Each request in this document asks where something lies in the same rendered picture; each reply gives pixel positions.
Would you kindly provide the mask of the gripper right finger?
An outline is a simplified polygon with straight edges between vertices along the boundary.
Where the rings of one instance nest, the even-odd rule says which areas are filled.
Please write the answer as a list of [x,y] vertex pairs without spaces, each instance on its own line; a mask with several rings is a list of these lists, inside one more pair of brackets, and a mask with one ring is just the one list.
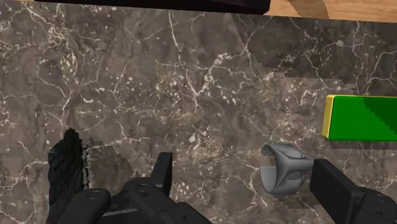
[[310,191],[335,224],[397,224],[397,202],[356,185],[326,159],[315,159]]

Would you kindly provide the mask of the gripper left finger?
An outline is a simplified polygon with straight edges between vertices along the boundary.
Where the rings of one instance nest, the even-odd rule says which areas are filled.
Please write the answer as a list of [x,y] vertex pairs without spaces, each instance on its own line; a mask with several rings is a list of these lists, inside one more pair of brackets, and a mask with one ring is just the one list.
[[170,197],[172,153],[161,152],[151,176],[133,178],[112,196],[103,188],[77,193],[57,224],[212,224],[186,202]]

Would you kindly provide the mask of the green book with yellow edge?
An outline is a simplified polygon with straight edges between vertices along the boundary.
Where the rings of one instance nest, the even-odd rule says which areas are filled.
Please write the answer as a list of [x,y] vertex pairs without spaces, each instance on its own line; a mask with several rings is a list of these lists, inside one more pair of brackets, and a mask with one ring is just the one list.
[[327,95],[321,134],[330,141],[397,142],[397,97]]

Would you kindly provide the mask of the rough black lump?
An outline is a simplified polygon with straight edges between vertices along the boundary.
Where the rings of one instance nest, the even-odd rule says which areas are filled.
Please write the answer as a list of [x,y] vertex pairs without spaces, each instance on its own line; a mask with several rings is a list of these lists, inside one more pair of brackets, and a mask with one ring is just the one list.
[[48,153],[49,212],[46,224],[57,224],[72,198],[88,188],[87,152],[72,128]]

